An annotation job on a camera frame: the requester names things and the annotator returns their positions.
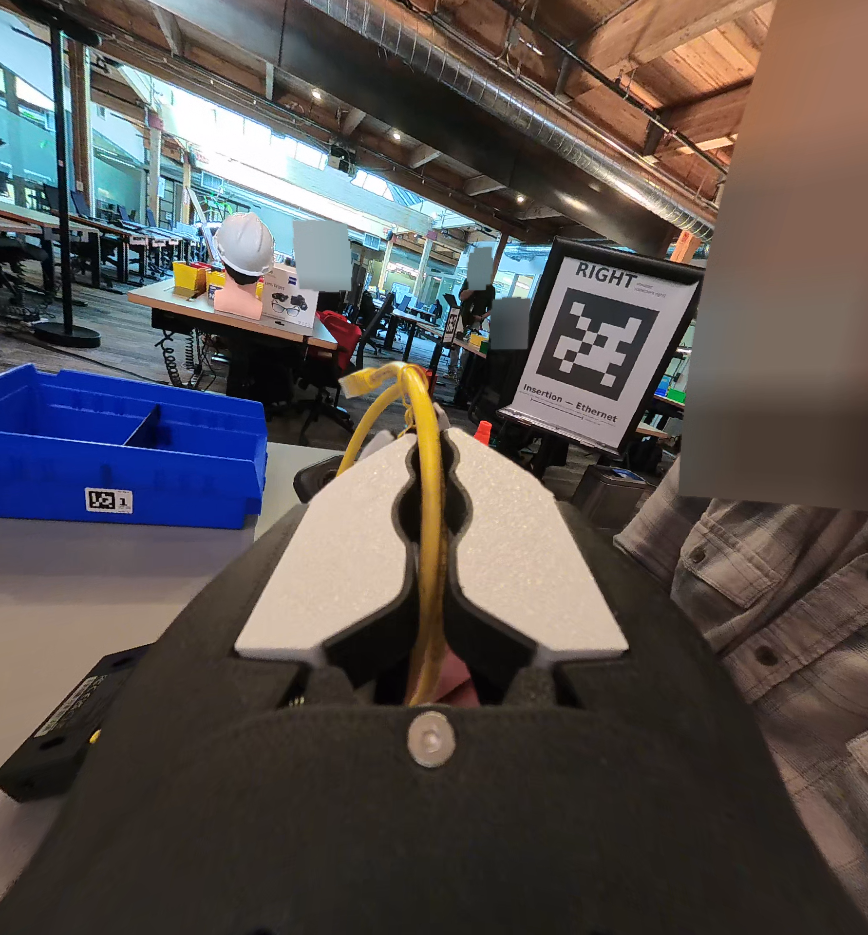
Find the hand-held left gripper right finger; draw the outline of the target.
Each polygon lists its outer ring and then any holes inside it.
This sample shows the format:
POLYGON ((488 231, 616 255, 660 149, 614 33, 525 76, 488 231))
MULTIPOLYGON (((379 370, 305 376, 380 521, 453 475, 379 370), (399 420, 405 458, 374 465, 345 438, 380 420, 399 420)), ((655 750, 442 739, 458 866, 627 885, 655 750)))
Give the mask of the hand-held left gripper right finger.
POLYGON ((483 703, 524 669, 613 661, 628 651, 554 495, 473 436, 441 436, 447 571, 443 625, 483 703))

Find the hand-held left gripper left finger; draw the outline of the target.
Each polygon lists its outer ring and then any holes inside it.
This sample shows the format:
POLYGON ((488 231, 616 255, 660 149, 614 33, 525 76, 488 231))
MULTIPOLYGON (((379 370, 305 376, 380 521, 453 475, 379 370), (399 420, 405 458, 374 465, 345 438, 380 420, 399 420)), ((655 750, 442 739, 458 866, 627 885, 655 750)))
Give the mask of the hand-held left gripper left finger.
POLYGON ((400 519, 416 436, 358 461, 316 494, 234 643, 254 661, 336 668, 355 688, 405 660, 419 629, 414 541, 400 519))

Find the person's right hand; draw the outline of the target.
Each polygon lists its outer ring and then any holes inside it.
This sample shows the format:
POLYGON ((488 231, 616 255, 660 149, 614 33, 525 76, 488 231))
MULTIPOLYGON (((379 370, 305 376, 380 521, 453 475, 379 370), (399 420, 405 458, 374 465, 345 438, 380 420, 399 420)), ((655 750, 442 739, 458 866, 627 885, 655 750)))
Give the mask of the person's right hand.
POLYGON ((477 708, 480 700, 472 675, 466 664, 448 649, 440 667, 434 704, 440 706, 477 708))

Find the black bin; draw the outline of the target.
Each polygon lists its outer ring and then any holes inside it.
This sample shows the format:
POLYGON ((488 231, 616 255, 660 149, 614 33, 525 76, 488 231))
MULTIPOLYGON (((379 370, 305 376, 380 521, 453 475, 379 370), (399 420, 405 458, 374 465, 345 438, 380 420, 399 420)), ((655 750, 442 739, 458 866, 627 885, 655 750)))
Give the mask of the black bin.
POLYGON ((589 465, 568 502, 591 526, 619 532, 656 488, 631 470, 589 465))

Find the black easel stand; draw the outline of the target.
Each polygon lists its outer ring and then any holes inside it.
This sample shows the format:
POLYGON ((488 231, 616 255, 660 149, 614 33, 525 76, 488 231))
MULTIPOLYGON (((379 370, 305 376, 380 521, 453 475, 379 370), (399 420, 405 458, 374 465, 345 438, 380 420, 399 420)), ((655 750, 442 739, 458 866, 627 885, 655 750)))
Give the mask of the black easel stand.
POLYGON ((567 463, 568 439, 540 427, 527 418, 510 415, 504 407, 491 407, 480 401, 470 404, 468 415, 478 426, 491 426, 489 447, 541 480, 550 467, 567 463))

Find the white product box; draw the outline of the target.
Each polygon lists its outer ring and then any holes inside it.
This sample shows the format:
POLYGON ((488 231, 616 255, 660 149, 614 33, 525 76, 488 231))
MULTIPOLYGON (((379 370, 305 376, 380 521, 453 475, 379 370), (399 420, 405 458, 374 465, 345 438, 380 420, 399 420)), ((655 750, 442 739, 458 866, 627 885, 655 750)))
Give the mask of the white product box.
POLYGON ((275 267, 264 276, 261 321, 285 331, 311 333, 316 323, 318 297, 317 291, 300 286, 295 271, 275 267))

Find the black framed marker sign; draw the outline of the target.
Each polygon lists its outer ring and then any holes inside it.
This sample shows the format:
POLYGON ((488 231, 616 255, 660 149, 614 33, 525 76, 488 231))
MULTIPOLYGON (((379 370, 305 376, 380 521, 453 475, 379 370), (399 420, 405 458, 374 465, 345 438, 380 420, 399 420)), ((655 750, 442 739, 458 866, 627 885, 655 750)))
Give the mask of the black framed marker sign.
POLYGON ((529 313, 528 355, 497 415, 616 455, 695 317, 705 271, 555 239, 529 313))

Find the mannequin head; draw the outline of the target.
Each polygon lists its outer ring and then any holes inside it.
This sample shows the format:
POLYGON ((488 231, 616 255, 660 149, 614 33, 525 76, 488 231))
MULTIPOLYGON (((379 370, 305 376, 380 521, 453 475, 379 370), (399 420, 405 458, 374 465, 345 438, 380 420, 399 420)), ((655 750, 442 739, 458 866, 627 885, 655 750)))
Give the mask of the mannequin head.
POLYGON ((208 297, 217 312, 259 321, 263 312, 260 283, 260 276, 225 265, 223 272, 208 273, 208 297))

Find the wooden work table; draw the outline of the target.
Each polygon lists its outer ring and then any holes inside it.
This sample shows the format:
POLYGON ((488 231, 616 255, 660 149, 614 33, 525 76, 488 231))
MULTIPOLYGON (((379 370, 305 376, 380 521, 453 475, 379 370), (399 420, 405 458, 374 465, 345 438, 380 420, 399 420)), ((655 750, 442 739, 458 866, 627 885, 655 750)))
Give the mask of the wooden work table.
POLYGON ((251 397, 249 371, 255 350, 277 355, 292 370, 308 352, 315 352, 333 364, 338 362, 339 345, 320 321, 306 327, 217 311, 206 294, 197 298, 177 294, 171 279, 130 290, 127 300, 149 309, 151 326, 159 331, 176 334, 196 331, 224 343, 229 357, 226 376, 229 396, 251 397))

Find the small yellow bins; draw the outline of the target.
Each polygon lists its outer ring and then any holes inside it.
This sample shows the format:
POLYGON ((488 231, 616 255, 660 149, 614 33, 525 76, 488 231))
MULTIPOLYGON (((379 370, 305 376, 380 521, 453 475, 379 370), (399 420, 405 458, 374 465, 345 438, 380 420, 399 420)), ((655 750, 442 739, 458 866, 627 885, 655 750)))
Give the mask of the small yellow bins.
POLYGON ((172 271, 173 293, 180 298, 210 296, 226 282, 226 269, 221 264, 175 261, 172 263, 172 271))

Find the white hard hat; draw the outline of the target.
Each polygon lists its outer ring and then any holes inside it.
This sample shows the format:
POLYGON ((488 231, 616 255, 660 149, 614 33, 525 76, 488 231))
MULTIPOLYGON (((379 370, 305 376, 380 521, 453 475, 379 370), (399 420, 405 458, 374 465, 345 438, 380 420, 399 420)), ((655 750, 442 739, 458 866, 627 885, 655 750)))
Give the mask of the white hard hat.
POLYGON ((259 279, 274 263, 273 235, 253 212, 227 216, 215 232, 214 245, 224 266, 247 278, 259 279))

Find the blue plastic bin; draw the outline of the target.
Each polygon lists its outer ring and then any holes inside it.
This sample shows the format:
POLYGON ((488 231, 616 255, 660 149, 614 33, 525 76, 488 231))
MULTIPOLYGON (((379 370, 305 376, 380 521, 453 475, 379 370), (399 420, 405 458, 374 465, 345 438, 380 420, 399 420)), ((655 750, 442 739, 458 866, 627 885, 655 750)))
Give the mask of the blue plastic bin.
POLYGON ((259 515, 257 401, 32 364, 0 374, 0 518, 239 529, 259 515))

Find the row of desks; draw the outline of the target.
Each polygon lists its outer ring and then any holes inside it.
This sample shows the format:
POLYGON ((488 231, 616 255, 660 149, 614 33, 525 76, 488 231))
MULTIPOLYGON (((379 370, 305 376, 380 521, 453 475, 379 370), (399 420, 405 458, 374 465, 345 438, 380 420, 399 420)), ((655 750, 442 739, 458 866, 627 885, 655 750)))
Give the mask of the row of desks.
MULTIPOLYGON (((8 234, 37 240, 48 254, 49 276, 57 273, 62 251, 57 212, 0 199, 0 222, 8 234)), ((170 230, 70 213, 68 231, 68 256, 75 281, 115 294, 129 286, 169 278, 175 262, 190 258, 192 240, 170 230)))

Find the black pole stand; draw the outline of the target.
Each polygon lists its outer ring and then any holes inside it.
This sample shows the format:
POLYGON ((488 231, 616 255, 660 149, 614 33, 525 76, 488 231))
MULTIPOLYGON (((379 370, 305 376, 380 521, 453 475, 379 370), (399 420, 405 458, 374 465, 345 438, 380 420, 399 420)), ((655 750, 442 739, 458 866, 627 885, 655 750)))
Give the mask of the black pole stand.
POLYGON ((58 190, 58 244, 61 273, 61 321, 43 321, 33 326, 39 340, 60 348, 92 350, 100 347, 100 334, 74 320, 73 270, 70 257, 69 189, 65 107, 65 35, 96 40, 97 36, 63 9, 49 2, 14 1, 19 14, 46 26, 50 33, 52 86, 54 94, 55 164, 58 190))

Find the dark spiral ceiling duct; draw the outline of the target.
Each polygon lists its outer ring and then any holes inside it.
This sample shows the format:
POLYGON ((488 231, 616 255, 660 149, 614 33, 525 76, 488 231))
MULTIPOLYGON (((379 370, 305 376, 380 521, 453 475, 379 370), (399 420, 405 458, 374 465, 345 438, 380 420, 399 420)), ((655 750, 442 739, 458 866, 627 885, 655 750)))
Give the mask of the dark spiral ceiling duct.
POLYGON ((566 116, 549 94, 512 76, 438 17, 408 2, 315 6, 539 148, 532 172, 547 181, 515 181, 513 188, 533 190, 534 199, 636 251, 659 251, 677 232, 704 244, 712 239, 716 219, 705 206, 646 174, 613 137, 566 116))

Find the black network switch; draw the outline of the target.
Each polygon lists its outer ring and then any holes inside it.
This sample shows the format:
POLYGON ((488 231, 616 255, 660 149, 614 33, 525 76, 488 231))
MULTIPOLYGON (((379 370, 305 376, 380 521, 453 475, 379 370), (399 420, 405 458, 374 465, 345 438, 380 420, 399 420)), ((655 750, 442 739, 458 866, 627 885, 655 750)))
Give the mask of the black network switch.
POLYGON ((19 803, 65 795, 149 648, 145 644, 102 657, 0 766, 0 792, 19 803))

